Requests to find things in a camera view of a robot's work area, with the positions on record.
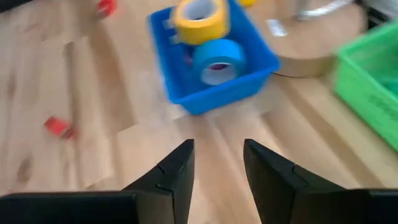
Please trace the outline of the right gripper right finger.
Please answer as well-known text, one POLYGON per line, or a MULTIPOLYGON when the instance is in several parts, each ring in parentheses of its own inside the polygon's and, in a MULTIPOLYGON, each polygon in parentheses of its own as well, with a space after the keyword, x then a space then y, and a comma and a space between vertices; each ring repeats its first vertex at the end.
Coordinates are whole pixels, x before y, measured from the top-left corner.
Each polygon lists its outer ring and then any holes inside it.
POLYGON ((243 157, 262 224, 398 224, 398 189, 346 189, 253 139, 243 157))

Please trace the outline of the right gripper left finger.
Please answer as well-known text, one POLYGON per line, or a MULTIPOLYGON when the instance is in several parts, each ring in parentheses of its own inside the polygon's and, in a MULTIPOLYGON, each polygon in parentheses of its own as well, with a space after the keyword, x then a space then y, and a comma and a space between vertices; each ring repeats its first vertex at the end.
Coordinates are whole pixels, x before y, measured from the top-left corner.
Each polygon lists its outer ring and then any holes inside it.
POLYGON ((121 190, 0 197, 0 224, 187 224, 195 146, 187 139, 121 190))

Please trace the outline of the light blue tape roll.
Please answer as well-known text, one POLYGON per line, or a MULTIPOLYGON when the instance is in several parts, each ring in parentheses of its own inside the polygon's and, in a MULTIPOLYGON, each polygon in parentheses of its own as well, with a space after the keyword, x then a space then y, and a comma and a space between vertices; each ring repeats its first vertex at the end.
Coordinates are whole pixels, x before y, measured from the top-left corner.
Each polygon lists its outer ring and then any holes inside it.
POLYGON ((244 75, 247 69, 243 48, 229 39, 205 42, 193 52, 193 71, 199 81, 216 86, 244 75))

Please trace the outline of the yellow tape roll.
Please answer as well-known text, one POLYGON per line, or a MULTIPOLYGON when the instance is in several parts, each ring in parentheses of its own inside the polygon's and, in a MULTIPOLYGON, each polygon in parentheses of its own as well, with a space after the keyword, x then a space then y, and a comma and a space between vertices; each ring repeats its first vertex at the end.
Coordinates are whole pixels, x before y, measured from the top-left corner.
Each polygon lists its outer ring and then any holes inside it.
POLYGON ((231 27, 226 0, 182 0, 171 19, 179 39, 188 45, 220 39, 231 27))

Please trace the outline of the red mini stapler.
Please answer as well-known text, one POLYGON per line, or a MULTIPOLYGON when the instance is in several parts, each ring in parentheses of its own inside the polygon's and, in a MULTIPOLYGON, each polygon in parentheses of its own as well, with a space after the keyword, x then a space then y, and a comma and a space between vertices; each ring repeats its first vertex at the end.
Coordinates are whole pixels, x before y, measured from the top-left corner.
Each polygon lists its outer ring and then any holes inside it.
POLYGON ((75 136, 74 126, 68 121, 51 116, 44 122, 44 127, 61 139, 72 139, 75 136))
POLYGON ((100 0, 96 4, 96 13, 100 17, 110 16, 117 8, 117 0, 100 0))

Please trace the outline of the blue plastic basket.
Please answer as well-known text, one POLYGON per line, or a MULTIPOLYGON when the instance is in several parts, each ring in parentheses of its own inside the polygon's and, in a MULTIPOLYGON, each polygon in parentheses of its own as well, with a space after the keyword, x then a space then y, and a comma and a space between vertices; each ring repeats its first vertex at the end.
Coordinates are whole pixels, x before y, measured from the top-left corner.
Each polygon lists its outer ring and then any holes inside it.
POLYGON ((270 74, 278 71, 280 62, 256 30, 244 9, 235 0, 228 0, 231 13, 231 32, 219 43, 224 56, 234 56, 237 43, 243 51, 244 70, 236 78, 219 85, 209 86, 199 81, 193 65, 183 59, 183 44, 173 44, 175 29, 166 28, 171 8, 152 13, 148 25, 157 54, 165 91, 169 100, 181 105, 190 114, 198 115, 255 95, 270 74))

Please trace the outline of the green plastic basket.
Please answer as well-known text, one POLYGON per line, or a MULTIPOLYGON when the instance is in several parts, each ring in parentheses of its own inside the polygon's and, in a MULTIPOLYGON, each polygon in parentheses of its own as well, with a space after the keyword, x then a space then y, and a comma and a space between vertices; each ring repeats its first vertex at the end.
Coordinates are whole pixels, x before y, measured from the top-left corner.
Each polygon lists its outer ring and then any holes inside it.
POLYGON ((398 19, 342 47, 336 94, 398 152, 398 19))

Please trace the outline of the round wooden lamp base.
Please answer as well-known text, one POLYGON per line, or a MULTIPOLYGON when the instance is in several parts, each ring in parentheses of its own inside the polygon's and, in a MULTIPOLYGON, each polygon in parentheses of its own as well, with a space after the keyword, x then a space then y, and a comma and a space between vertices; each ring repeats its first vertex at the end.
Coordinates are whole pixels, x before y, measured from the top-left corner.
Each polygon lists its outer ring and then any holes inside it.
POLYGON ((310 78, 333 69, 335 52, 367 27, 355 0, 310 0, 312 17, 295 19, 295 0, 257 0, 247 13, 280 60, 278 75, 310 78))

